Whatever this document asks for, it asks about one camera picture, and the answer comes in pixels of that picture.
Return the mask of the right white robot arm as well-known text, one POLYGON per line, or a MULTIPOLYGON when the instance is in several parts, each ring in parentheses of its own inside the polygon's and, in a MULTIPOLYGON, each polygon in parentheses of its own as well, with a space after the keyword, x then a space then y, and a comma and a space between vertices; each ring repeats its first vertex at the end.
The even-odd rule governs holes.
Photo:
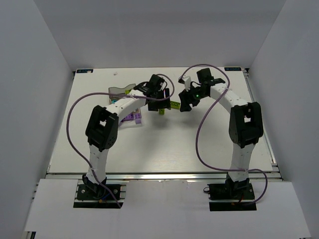
POLYGON ((230 79, 214 78, 209 68, 197 71, 198 86, 193 86, 189 76, 182 74, 178 81, 184 85, 179 93, 180 111, 189 112, 210 97, 214 105, 221 104, 230 114, 229 136, 233 142, 232 161, 226 170, 225 191, 236 197, 249 186, 249 165, 251 155, 264 134, 261 106, 248 102, 230 89, 230 79))

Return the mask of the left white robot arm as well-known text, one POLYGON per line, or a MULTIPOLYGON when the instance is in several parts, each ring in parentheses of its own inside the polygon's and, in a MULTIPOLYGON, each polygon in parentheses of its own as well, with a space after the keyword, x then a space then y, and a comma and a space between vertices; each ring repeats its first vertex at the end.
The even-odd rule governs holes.
POLYGON ((90 148, 90 169, 82 179, 87 188, 98 197, 106 191, 106 161, 109 149, 115 144, 118 136, 119 123, 131 112, 145 105, 149 111, 157 112, 170 109, 170 92, 162 88, 164 79, 153 74, 148 82, 136 85, 128 95, 115 103, 93 108, 85 134, 90 148))

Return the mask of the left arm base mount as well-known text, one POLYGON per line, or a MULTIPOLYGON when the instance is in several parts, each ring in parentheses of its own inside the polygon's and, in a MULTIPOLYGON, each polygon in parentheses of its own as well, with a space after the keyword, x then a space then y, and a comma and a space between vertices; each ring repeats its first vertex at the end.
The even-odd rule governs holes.
MULTIPOLYGON (((120 206, 123 205, 126 196, 125 184, 108 184, 107 187, 112 191, 120 206)), ((110 192, 102 189, 100 194, 95 194, 86 185, 78 184, 73 208, 76 209, 119 209, 120 207, 111 196, 110 192)))

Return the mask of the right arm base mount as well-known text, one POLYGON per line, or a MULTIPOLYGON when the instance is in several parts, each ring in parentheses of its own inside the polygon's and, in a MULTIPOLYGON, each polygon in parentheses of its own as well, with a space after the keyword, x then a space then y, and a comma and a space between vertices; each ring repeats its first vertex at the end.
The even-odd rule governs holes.
POLYGON ((252 184, 231 196, 224 184, 208 184, 203 192, 209 195, 211 212, 256 211, 255 194, 252 184))

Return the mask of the purple square lego brick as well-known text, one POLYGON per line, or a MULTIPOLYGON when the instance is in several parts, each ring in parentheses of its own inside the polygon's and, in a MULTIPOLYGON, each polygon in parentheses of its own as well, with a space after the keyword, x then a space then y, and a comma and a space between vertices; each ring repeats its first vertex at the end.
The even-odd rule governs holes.
POLYGON ((135 124, 140 124, 142 122, 142 115, 140 113, 135 113, 134 121, 135 121, 135 124))

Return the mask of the green long lego brick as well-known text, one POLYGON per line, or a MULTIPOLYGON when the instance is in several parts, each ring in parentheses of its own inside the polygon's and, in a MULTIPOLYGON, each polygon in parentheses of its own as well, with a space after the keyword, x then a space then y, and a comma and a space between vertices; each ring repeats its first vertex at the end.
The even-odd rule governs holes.
POLYGON ((171 101, 171 102, 170 102, 170 107, 171 107, 172 109, 179 110, 179 109, 180 109, 180 103, 179 103, 179 102, 175 102, 175 101, 171 101))

